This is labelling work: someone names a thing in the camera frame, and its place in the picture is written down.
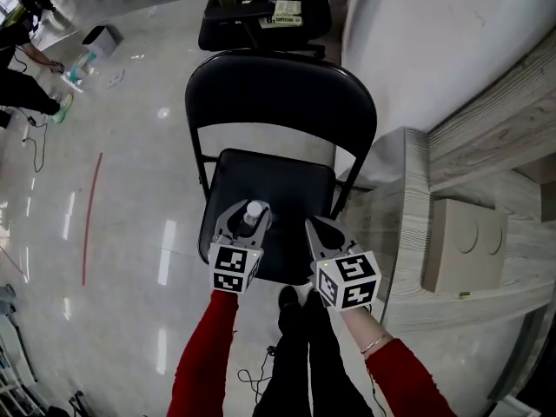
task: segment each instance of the bracelet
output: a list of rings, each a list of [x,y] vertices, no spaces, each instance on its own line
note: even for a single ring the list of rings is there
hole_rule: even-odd
[[[367,347],[365,347],[361,353],[365,354],[370,348],[376,346],[377,344],[379,344],[382,340],[384,340],[386,337],[388,336],[388,333],[382,335],[381,337],[378,338],[378,340],[373,341],[371,344],[369,344]]]

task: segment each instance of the white wall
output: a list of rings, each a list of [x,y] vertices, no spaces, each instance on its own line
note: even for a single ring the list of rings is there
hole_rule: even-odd
[[[342,65],[367,85],[375,139],[429,131],[528,52],[556,23],[556,0],[350,0]],[[336,172],[353,161],[339,150]]]

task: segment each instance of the red sleeve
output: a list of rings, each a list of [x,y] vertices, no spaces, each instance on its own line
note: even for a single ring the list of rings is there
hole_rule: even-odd
[[[222,417],[237,295],[215,290],[175,372],[168,417]]]
[[[395,417],[455,416],[431,374],[401,340],[390,341],[370,355],[366,364]]]

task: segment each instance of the black chair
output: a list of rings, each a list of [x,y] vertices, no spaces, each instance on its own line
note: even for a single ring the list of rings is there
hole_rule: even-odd
[[[308,44],[324,36],[332,25],[328,0],[301,1],[303,25],[262,29],[259,18],[271,17],[275,5],[267,0],[208,0],[199,33],[199,47],[207,51],[254,48],[279,51],[313,51],[324,58],[324,45]]]
[[[335,218],[340,213],[373,143],[376,112],[367,89],[348,71],[312,57],[237,50],[197,68],[185,91],[185,107],[207,198],[201,258],[209,260],[218,216],[243,199],[259,199],[270,204],[272,227],[257,277],[305,284],[311,271],[304,222],[311,215]],[[325,165],[239,149],[225,149],[218,158],[202,153],[198,129],[236,122],[297,129],[351,153],[355,163],[334,209],[334,171]],[[216,162],[210,187],[207,162]]]

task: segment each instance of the beige box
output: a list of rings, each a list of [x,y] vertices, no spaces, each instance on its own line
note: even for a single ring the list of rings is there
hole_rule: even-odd
[[[451,199],[433,205],[433,233],[423,288],[472,292],[500,285],[507,216]]]

